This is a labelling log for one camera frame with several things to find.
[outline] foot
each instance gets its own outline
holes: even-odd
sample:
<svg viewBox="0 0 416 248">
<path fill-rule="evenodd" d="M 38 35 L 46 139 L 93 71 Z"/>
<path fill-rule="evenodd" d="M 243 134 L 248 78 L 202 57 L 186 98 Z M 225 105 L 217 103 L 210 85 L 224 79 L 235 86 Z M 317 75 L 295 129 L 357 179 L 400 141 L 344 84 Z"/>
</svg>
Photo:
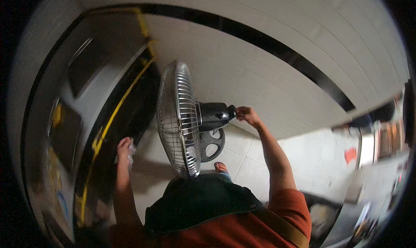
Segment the foot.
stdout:
<svg viewBox="0 0 416 248">
<path fill-rule="evenodd" d="M 228 172 L 227 166 L 222 162 L 215 162 L 214 167 L 217 172 Z"/>
</svg>

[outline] metal wire grille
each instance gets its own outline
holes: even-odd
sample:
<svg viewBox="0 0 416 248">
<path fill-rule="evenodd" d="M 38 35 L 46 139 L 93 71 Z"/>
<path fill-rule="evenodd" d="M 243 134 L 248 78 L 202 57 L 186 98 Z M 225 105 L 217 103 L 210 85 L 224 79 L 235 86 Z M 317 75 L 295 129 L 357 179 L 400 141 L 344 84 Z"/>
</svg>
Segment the metal wire grille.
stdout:
<svg viewBox="0 0 416 248">
<path fill-rule="evenodd" d="M 187 65 L 170 63 L 162 76 L 157 104 L 159 136 L 173 168 L 184 178 L 200 172 L 197 106 Z"/>
</svg>

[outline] hand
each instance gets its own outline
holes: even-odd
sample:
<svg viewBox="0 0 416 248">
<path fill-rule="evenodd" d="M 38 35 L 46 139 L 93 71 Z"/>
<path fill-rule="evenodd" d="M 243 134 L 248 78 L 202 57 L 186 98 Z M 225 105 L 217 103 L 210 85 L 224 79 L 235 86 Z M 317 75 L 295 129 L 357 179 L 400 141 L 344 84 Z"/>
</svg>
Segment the hand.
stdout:
<svg viewBox="0 0 416 248">
<path fill-rule="evenodd" d="M 128 168 L 128 165 L 130 163 L 128 159 L 128 155 L 130 154 L 128 151 L 128 147 L 132 140 L 130 137 L 126 137 L 122 139 L 119 144 L 117 145 L 117 155 L 119 156 L 119 164 L 118 168 Z"/>
<path fill-rule="evenodd" d="M 251 107 L 241 106 L 237 108 L 237 120 L 247 121 L 247 123 L 254 128 L 257 128 L 261 123 L 256 111 Z"/>
</svg>

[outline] orange shirt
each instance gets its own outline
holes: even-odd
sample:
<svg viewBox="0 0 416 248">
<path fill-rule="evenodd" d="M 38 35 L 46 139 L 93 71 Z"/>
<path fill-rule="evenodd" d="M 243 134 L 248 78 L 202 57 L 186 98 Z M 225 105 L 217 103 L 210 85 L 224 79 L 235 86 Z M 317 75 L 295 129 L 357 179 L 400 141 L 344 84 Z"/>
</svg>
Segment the orange shirt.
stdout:
<svg viewBox="0 0 416 248">
<path fill-rule="evenodd" d="M 294 189 L 278 191 L 268 209 L 299 229 L 310 240 L 311 217 L 304 195 Z M 224 215 L 175 233 L 162 235 L 159 247 L 295 247 L 252 213 Z M 147 246 L 143 229 L 115 225 L 114 247 Z"/>
</svg>

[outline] electric fan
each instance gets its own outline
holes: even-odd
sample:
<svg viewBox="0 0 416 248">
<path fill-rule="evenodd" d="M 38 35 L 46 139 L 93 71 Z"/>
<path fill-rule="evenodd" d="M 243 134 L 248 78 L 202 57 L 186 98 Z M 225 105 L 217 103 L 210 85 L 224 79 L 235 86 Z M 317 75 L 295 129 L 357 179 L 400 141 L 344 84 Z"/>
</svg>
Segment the electric fan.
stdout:
<svg viewBox="0 0 416 248">
<path fill-rule="evenodd" d="M 156 115 L 159 136 L 171 165 L 183 178 L 196 178 L 200 163 L 213 160 L 223 150 L 222 127 L 236 116 L 236 108 L 224 103 L 198 102 L 188 66 L 175 60 L 163 73 Z M 210 135 L 214 130 L 219 130 L 218 139 Z M 205 150 L 210 144 L 218 148 L 208 157 Z"/>
</svg>

